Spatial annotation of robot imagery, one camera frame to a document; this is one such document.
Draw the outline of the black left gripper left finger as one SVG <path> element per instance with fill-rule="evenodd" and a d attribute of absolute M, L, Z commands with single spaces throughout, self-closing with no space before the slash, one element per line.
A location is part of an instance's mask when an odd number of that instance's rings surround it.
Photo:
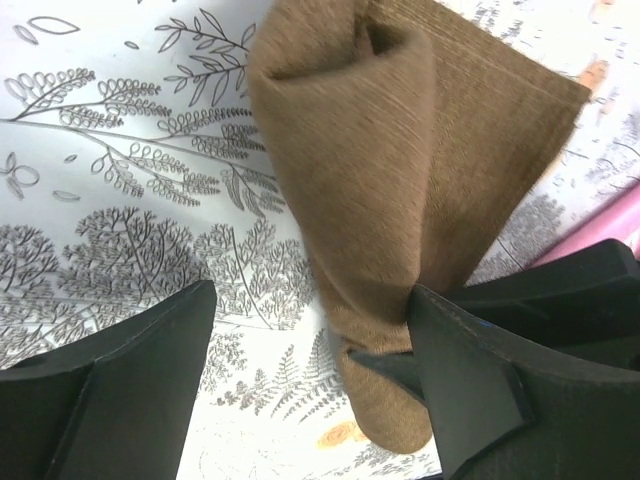
<path fill-rule="evenodd" d="M 216 310 L 212 281 L 1 373 L 4 479 L 176 477 Z"/>

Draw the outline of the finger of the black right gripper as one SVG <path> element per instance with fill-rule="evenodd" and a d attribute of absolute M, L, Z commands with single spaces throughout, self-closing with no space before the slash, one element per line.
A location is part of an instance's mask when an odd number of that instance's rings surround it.
<path fill-rule="evenodd" d="M 635 405 L 639 263 L 616 240 L 443 295 L 418 286 L 412 347 L 351 352 L 426 405 Z"/>

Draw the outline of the brown cloth napkin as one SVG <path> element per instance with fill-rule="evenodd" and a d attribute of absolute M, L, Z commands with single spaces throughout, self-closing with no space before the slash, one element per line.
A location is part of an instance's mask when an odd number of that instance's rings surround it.
<path fill-rule="evenodd" d="M 414 453 L 427 409 L 348 354 L 410 349 L 413 286 L 469 279 L 591 92 L 436 1 L 277 1 L 247 80 L 355 420 Z"/>

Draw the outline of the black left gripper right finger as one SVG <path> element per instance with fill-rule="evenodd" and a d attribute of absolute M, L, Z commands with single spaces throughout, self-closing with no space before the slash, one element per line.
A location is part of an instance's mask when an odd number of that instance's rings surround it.
<path fill-rule="evenodd" d="M 635 479 L 639 340 L 552 349 L 424 288 L 408 326 L 447 479 Z"/>

